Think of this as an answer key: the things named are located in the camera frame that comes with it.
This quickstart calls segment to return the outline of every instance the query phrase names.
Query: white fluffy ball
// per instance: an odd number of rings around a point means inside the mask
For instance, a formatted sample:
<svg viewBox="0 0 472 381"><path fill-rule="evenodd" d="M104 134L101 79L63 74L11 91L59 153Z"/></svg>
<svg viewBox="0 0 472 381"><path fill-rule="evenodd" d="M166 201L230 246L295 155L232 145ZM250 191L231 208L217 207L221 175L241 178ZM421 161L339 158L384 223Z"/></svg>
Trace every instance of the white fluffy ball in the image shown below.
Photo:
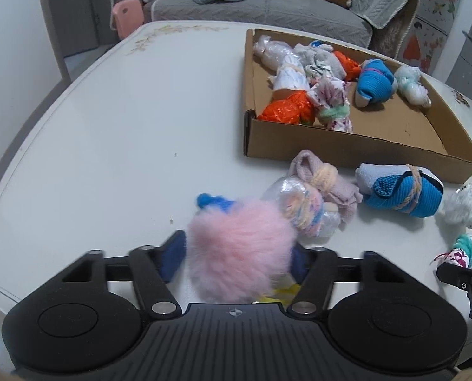
<svg viewBox="0 0 472 381"><path fill-rule="evenodd" d="M472 229L472 183L444 197L445 221Z"/></svg>

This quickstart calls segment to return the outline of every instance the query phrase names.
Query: teal fabric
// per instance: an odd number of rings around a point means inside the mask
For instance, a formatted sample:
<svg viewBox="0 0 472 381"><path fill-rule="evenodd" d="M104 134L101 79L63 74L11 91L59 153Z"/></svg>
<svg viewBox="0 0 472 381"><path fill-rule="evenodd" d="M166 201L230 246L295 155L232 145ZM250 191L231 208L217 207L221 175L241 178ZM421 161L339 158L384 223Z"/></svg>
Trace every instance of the teal fabric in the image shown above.
<svg viewBox="0 0 472 381"><path fill-rule="evenodd" d="M462 249L469 257L469 268L472 268L472 239L466 234L461 234L456 238L453 249Z"/></svg>
<svg viewBox="0 0 472 381"><path fill-rule="evenodd" d="M323 109L319 112L319 115L329 120L334 120L334 119L347 117L349 115L349 112L350 112L349 106L344 104L344 105L336 106L329 109Z"/></svg>

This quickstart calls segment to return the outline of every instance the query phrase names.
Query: pink fur ball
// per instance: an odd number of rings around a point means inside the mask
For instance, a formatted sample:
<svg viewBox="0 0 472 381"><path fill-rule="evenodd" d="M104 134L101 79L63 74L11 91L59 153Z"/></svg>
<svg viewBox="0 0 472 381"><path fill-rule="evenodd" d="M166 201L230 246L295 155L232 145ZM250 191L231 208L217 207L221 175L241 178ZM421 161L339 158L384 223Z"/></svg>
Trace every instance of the pink fur ball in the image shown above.
<svg viewBox="0 0 472 381"><path fill-rule="evenodd" d="M273 202L207 207L187 227L192 281L211 301L237 303L268 294L289 270L294 228Z"/></svg>

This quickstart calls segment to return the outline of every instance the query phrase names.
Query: sock bundle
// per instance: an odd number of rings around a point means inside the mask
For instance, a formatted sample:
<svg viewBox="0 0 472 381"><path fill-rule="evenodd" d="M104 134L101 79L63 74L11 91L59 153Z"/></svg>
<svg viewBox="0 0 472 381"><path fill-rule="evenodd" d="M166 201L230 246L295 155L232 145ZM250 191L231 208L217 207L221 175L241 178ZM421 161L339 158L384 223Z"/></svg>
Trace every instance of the sock bundle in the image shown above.
<svg viewBox="0 0 472 381"><path fill-rule="evenodd" d="M312 77L321 77L328 74L345 79L347 73L345 72L340 60L333 54L333 47L328 44L317 44L317 41L310 45L296 44L294 52L301 60L301 64L306 69L307 67L312 72Z"/></svg>
<svg viewBox="0 0 472 381"><path fill-rule="evenodd" d="M365 60L354 94L357 108L388 100L397 91L397 81L382 60Z"/></svg>
<svg viewBox="0 0 472 381"><path fill-rule="evenodd" d="M324 163L310 150L303 150L294 158L287 175L297 176L319 190L325 201L337 204L344 222L352 219L363 199L356 185L343 179L337 168Z"/></svg>
<svg viewBox="0 0 472 381"><path fill-rule="evenodd" d="M434 215L442 200L443 184L426 168L361 164L356 181L369 206L418 218Z"/></svg>
<svg viewBox="0 0 472 381"><path fill-rule="evenodd" d="M285 56L294 55L294 50L285 42L276 42L270 36L261 35L254 44L254 54L267 68L277 71Z"/></svg>
<svg viewBox="0 0 472 381"><path fill-rule="evenodd" d="M292 226L310 238L329 238L341 222L338 206L324 202L316 188L296 176L278 179L263 199L277 202Z"/></svg>
<svg viewBox="0 0 472 381"><path fill-rule="evenodd" d="M472 183L447 195L443 209L446 223L461 224L472 229Z"/></svg>
<svg viewBox="0 0 472 381"><path fill-rule="evenodd" d="M421 71L418 67L404 64L395 72L399 93L413 106L431 107L428 90L419 81Z"/></svg>
<svg viewBox="0 0 472 381"><path fill-rule="evenodd" d="M296 90L309 90L310 85L306 80L305 69L295 55L286 55L277 70L277 76L273 77L273 99L282 100L288 98Z"/></svg>
<svg viewBox="0 0 472 381"><path fill-rule="evenodd" d="M453 249L436 257L438 258L462 268L472 268L472 234L461 234L456 238Z"/></svg>
<svg viewBox="0 0 472 381"><path fill-rule="evenodd" d="M321 76L306 93L317 111L317 118L328 130L352 133L347 92L350 83L334 77Z"/></svg>

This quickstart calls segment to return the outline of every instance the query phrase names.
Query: cardboard box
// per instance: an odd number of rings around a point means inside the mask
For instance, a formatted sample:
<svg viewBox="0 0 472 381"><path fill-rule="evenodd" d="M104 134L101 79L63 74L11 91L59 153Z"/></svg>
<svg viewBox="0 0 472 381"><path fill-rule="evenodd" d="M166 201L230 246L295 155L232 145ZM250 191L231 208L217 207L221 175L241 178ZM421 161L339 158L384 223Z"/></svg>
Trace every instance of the cardboard box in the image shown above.
<svg viewBox="0 0 472 381"><path fill-rule="evenodd" d="M432 107L412 108L398 94L384 104L357 109L351 105L354 133L329 131L318 122L312 127L257 120L272 100L267 77L272 74L253 55L253 44L260 35L273 40L308 45L313 39L271 30L248 30L244 66L244 154L274 160L292 160L299 151L309 149L323 161L335 166L357 168L361 163L412 164L430 169L445 182L464 183L472 175L472 141L449 106L422 77ZM350 58L362 63L380 58L392 72L400 63L333 44ZM356 83L349 92L353 96Z"/></svg>

